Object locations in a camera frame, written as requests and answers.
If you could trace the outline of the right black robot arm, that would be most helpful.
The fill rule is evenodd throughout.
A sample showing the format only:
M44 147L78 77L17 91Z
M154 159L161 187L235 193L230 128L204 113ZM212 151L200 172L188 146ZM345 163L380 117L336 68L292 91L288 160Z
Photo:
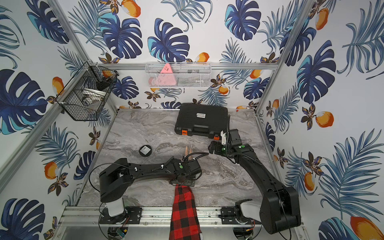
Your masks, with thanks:
M245 169L262 194L260 205L251 199L236 202L239 220L253 219L261 223L269 234L301 225L298 192L280 182L264 166L254 149L242 142L237 129L215 136L208 149L210 154L225 157Z

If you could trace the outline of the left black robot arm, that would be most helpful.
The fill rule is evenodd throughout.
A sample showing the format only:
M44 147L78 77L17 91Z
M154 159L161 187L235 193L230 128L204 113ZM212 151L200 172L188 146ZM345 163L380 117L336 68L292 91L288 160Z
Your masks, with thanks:
M107 207L109 217L115 218L126 213L123 195L133 183L144 180L166 180L174 186L193 187L202 176L198 160L209 153L196 152L181 159L171 157L159 164L132 164L121 158L100 172L100 201Z

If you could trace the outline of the mannequin hand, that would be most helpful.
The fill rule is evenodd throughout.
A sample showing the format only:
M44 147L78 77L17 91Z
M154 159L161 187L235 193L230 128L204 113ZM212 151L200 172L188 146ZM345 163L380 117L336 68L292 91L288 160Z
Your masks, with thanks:
M186 146L185 147L185 156L184 156L184 160L190 160L191 159L191 156L190 154L193 152L192 150L192 147L191 146Z

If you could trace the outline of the red plaid sleeved forearm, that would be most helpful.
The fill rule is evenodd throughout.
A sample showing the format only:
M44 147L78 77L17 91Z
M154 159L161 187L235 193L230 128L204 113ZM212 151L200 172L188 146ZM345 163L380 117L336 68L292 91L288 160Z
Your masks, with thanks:
M177 185L172 207L169 239L200 240L201 233L195 196L190 187Z

